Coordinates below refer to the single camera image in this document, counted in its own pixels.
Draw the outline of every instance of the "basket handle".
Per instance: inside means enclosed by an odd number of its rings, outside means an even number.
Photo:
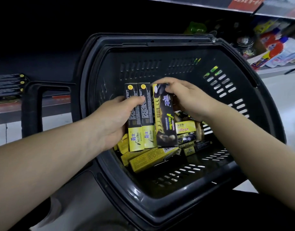
[[[31,81],[21,98],[22,138],[43,131],[42,98],[45,91],[70,91],[75,84],[63,82]]]

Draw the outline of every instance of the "left hand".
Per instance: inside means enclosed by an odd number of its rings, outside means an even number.
[[[113,100],[104,102],[94,113],[87,117],[91,125],[100,128],[99,144],[101,152],[114,147],[125,134],[125,123],[131,111],[145,101],[144,96],[132,96],[126,100],[118,96]]]

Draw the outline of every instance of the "hand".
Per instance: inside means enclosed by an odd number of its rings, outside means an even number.
[[[184,80],[165,77],[153,83],[170,83],[166,91],[174,93],[179,99],[181,109],[197,121],[207,121],[213,108],[220,103],[197,86]]]
[[[114,147],[125,134],[127,122],[134,107],[142,104],[144,96],[132,96],[126,100],[118,96],[113,100],[104,102],[94,113],[86,119],[89,125],[98,131],[99,146],[102,151]]]

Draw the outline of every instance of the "barcode label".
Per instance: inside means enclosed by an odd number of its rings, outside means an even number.
[[[172,149],[174,149],[174,147],[165,147],[163,148],[163,151],[166,153],[168,151],[171,151]]]

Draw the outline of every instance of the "forearm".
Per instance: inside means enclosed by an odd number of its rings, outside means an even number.
[[[81,120],[0,147],[0,230],[7,230],[92,160],[99,133]]]
[[[295,210],[295,152],[225,104],[207,118],[251,182]]]

